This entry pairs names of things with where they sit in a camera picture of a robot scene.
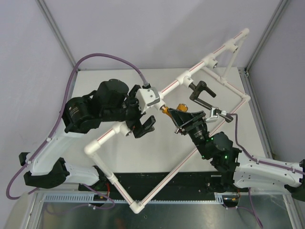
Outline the white PVC pipe frame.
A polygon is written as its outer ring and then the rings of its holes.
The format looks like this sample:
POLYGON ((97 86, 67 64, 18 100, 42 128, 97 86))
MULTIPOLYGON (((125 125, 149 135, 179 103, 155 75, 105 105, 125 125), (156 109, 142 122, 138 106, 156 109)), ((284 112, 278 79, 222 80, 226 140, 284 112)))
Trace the white PVC pipe frame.
MULTIPOLYGON (((192 75, 198 72, 200 69, 205 70, 206 68, 211 68, 211 69, 215 68, 218 64, 218 62, 216 61, 216 57, 227 50, 232 52, 233 55, 225 69, 224 75, 217 78, 217 80, 220 80, 220 82, 225 87, 227 87, 228 89, 230 89, 231 91, 233 91, 242 98, 240 105, 242 105, 245 102, 248 102, 250 100, 250 96, 245 93, 242 93, 234 86, 228 84, 226 80, 228 71, 231 69, 233 62, 235 61, 236 56, 238 55, 238 52, 248 34, 249 34, 249 29, 248 28, 243 29, 238 35, 226 41, 216 51, 208 54, 207 56, 202 58, 199 61, 199 63, 191 67, 189 70, 186 70, 185 72, 180 74, 171 84, 166 86, 163 90, 158 91, 160 96, 160 102, 153 105, 153 107, 155 107, 159 111, 162 111, 162 113, 166 113, 168 108, 163 100, 164 97, 181 85, 184 85, 188 88, 193 86, 192 75)), ((124 200, 129 205, 132 212, 138 214, 145 208, 145 206, 152 200, 152 198, 155 197, 165 187, 165 185, 167 185, 175 177, 175 175, 181 170, 183 165, 196 153, 197 150, 194 149, 192 152, 190 152, 154 189, 152 189, 152 191, 143 200, 137 202, 133 200, 133 198, 121 185, 116 175, 111 171, 111 169, 108 168, 108 166, 102 161, 100 156, 98 156, 97 154, 97 150, 100 149, 105 142, 107 142, 116 134, 121 133, 123 135, 128 135, 127 129, 128 129, 127 124, 115 122, 110 130, 108 130, 102 136, 92 140, 88 145, 86 145, 86 147, 84 148, 84 152, 87 157, 93 160, 93 162, 98 166, 98 168, 105 174, 105 176, 110 181, 110 183, 114 185, 114 187, 119 191, 119 193, 122 195, 124 200)))

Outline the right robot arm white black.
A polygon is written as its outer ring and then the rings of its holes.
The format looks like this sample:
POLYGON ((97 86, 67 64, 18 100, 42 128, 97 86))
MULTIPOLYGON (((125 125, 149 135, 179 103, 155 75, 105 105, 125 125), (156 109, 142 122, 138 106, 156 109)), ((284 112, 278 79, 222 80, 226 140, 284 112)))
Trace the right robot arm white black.
POLYGON ((238 140, 231 141, 224 132, 209 135, 205 112, 168 110, 178 133, 188 135, 204 160, 222 174, 223 190, 258 188, 291 194, 305 199, 305 162, 283 162, 250 154, 238 140))

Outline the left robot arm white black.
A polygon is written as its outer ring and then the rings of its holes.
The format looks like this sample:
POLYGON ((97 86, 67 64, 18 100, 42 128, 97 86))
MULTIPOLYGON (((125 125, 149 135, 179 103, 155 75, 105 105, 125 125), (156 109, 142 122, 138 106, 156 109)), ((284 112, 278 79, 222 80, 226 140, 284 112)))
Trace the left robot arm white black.
POLYGON ((54 136, 40 153, 34 159, 31 159, 30 153, 20 153, 21 165, 29 163, 29 170, 23 176, 25 184, 49 189, 63 183, 80 183, 95 190, 103 189, 106 179, 96 166, 71 165, 62 154, 102 122, 122 122, 124 135, 133 134, 135 138, 152 132, 156 122, 154 116, 150 116, 144 124, 140 119, 149 106, 159 101, 155 88, 142 88, 136 84, 130 89, 118 79, 103 81, 97 90, 70 99, 54 136))

